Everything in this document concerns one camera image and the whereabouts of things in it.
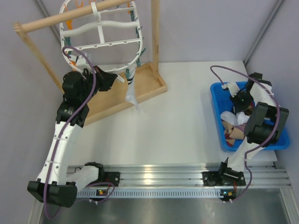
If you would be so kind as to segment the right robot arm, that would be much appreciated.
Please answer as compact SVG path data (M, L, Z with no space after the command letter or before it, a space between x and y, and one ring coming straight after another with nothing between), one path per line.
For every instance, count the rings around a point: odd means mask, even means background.
M222 185L244 186L244 170L258 152L279 141L289 117L289 110L281 107L272 92L270 81L261 73L249 75L243 90L236 90L231 99L235 108L243 109L254 103L253 112L244 128L244 139L237 151L220 164L218 180Z

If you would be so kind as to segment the white sock black stripes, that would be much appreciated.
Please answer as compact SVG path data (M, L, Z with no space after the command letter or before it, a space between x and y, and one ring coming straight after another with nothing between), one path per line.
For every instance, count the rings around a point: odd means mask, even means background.
M135 94L135 73L136 68L133 67L130 69L130 79L127 79L128 82L128 89L126 93L125 100L131 104L133 104L138 112L138 114L141 114L140 105L137 101L136 94Z

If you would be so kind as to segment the white plastic sock hanger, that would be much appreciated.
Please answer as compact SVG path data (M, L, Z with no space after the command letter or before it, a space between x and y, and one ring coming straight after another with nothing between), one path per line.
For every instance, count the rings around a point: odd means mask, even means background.
M140 54L141 50L144 48L142 47L142 45L143 45L143 37L142 37L142 32L141 32L142 26L140 25L140 22L139 22L139 17L138 17L138 12L137 12L135 2L134 1L128 2L126 7L120 7L119 5L117 5L117 6L113 7L113 9L105 9L102 11L99 11L96 8L96 1L89 1L89 4L92 7L91 14L94 16L95 21L86 23L79 28L73 28L72 30L69 30L67 28L67 25L65 22L61 22L59 24L61 47L64 47L66 45L70 46L72 36L84 34L87 31L96 29L99 34L100 42L97 44L77 46L76 49L78 49L78 50L97 49L100 47L111 47L111 46L116 46L116 45L121 45L121 44L138 43L138 51L137 51L134 59L131 62L125 64L123 67L111 69L110 72L121 73L121 72L126 71L126 69L131 69L134 66L140 67L141 62L140 62L139 54ZM119 22L119 21L105 21L102 19L102 15L104 15L104 14L119 13L119 12L128 12L130 14L131 21ZM104 38L104 32L103 32L104 27L134 28L135 33L136 33L136 38L113 41L113 42L106 41Z

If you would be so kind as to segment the white clothes peg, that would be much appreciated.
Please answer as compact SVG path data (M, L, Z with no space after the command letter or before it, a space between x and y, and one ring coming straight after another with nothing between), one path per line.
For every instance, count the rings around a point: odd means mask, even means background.
M124 78L121 77L119 74L117 74L116 80L117 80L118 82L122 82L122 83L125 82Z

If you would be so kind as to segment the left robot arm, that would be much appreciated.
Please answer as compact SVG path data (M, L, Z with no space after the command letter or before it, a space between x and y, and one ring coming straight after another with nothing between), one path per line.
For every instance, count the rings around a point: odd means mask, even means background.
M79 132L89 113L88 97L111 89L117 74L94 66L95 73L84 69L64 75L63 101L57 110L55 132L45 164L27 190L42 203L71 207L77 193L89 184L101 185L106 179L100 163L88 162L79 171L67 176L70 157Z

